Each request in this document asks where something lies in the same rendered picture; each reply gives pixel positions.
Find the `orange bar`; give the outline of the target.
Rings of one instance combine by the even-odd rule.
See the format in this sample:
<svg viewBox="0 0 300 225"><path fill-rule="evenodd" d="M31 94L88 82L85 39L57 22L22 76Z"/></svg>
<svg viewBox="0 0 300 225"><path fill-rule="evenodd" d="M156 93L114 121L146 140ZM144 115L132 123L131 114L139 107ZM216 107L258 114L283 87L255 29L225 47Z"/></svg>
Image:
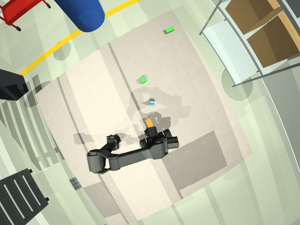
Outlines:
<svg viewBox="0 0 300 225"><path fill-rule="evenodd" d="M148 127L152 127L152 126L153 126L153 124L152 124L152 122L151 122L151 119L150 119L150 118L149 118L149 119L146 119L145 121L146 121L146 123L147 123Z"/></svg>

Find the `green rectangular bar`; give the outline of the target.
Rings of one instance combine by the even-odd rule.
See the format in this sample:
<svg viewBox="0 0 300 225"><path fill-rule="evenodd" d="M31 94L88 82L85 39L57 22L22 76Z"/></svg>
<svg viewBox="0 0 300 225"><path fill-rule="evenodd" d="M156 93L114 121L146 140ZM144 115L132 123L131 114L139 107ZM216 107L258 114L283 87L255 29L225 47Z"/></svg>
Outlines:
<svg viewBox="0 0 300 225"><path fill-rule="evenodd" d="M165 31L166 34L168 34L168 33L172 32L172 31L174 31L174 28L171 26L171 27L165 29L164 31Z"/></svg>

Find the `green cube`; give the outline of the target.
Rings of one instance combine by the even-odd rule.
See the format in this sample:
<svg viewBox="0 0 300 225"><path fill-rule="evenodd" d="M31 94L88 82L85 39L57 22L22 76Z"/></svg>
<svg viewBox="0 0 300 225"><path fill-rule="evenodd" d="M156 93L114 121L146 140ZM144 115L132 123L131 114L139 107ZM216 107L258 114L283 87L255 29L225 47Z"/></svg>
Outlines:
<svg viewBox="0 0 300 225"><path fill-rule="evenodd" d="M143 84L143 83L145 83L145 82L146 82L146 79L145 79L145 77L144 77L144 76L143 76L143 77L141 77L141 78L140 78L140 81L142 82L142 84Z"/></svg>

